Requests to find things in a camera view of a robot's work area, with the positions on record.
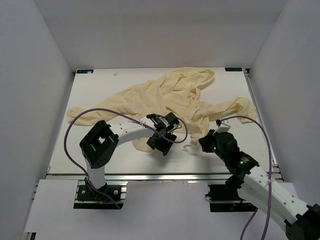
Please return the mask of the cream yellow jacket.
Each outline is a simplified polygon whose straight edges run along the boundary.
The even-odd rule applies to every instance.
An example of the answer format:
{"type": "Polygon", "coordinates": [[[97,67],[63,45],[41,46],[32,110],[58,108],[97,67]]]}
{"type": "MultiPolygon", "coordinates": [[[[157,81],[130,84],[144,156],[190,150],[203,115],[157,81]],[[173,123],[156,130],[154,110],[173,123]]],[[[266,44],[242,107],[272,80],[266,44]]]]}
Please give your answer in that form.
{"type": "Polygon", "coordinates": [[[81,116],[78,126],[93,126],[100,120],[109,121],[116,114],[101,111],[110,109],[139,120],[148,114],[165,116],[172,112],[181,118],[186,126],[179,133],[188,133],[189,147],[197,147],[198,140],[209,132],[209,123],[236,114],[243,124],[256,120],[256,107],[246,97],[218,104],[210,104],[200,99],[201,89],[209,84],[215,72],[209,69],[182,67],[168,71],[157,80],[132,85],[119,91],[95,106],[92,111],[81,116]]]}

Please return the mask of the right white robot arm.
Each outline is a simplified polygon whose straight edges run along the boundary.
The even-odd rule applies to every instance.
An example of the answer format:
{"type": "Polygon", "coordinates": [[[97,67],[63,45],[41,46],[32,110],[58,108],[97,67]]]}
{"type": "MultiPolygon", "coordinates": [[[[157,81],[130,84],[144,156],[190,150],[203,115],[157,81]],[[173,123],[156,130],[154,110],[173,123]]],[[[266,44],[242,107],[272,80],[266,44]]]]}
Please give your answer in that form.
{"type": "Polygon", "coordinates": [[[215,153],[231,173],[225,181],[226,195],[248,201],[284,230],[289,240],[320,238],[320,206],[307,204],[290,193],[250,155],[241,151],[229,132],[213,129],[199,139],[202,151],[215,153]]]}

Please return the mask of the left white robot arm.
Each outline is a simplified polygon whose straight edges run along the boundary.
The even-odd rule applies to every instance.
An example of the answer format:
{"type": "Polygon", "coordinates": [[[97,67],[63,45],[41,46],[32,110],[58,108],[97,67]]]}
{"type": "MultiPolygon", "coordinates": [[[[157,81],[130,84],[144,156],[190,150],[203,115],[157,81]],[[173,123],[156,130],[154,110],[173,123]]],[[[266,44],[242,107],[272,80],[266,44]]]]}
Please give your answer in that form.
{"type": "Polygon", "coordinates": [[[165,156],[177,139],[173,131],[178,125],[179,120],[172,112],[166,116],[149,114],[138,122],[125,124],[97,122],[79,144],[91,182],[88,188],[90,196],[96,200],[105,196],[105,165],[111,160],[116,147],[146,138],[148,147],[165,156]]]}

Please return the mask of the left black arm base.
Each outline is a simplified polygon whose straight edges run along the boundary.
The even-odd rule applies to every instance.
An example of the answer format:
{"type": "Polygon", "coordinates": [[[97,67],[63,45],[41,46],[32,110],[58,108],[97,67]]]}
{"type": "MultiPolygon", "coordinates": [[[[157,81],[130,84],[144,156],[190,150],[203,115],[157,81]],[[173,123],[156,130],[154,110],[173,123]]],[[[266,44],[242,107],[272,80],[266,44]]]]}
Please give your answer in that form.
{"type": "Polygon", "coordinates": [[[76,188],[73,208],[79,210],[120,210],[124,205],[126,191],[127,187],[124,183],[108,183],[105,193],[115,201],[114,203],[107,196],[91,190],[84,181],[81,181],[76,188]]]}

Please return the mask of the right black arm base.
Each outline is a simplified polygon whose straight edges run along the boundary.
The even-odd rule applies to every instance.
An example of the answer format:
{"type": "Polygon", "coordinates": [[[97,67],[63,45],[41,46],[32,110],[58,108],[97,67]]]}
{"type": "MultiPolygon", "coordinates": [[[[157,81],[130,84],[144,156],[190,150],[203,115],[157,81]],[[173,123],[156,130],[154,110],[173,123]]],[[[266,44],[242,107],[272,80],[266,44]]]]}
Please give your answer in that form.
{"type": "Polygon", "coordinates": [[[229,191],[226,185],[210,184],[205,197],[209,200],[211,213],[254,212],[257,208],[240,198],[235,191],[229,191]]]}

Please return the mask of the right blue corner label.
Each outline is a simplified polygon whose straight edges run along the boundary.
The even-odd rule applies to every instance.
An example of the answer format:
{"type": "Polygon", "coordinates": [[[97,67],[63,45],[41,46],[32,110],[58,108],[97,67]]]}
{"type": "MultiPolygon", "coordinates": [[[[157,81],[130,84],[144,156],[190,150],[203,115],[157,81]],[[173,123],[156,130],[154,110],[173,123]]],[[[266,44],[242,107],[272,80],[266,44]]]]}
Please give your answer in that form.
{"type": "Polygon", "coordinates": [[[243,69],[241,67],[225,67],[226,72],[242,72],[243,69]]]}

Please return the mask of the blue corner label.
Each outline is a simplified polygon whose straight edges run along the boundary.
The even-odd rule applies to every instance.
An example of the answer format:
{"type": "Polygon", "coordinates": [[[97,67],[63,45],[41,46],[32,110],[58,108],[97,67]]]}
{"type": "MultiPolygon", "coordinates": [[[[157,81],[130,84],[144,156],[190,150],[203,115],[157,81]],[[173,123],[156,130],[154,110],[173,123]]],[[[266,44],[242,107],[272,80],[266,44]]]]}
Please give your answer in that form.
{"type": "Polygon", "coordinates": [[[78,69],[76,71],[77,74],[92,74],[93,72],[93,69],[78,69]]]}
{"type": "Polygon", "coordinates": [[[225,67],[226,72],[242,72],[243,69],[241,67],[225,67]]]}

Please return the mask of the left blue corner label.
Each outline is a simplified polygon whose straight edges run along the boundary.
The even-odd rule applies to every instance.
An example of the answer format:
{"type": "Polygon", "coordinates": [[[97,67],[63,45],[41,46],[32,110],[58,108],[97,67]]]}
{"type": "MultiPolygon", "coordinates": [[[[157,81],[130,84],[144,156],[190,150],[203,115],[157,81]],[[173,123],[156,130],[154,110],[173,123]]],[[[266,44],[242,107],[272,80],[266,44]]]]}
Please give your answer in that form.
{"type": "Polygon", "coordinates": [[[78,69],[76,71],[77,74],[92,74],[93,72],[93,69],[78,69]]]}

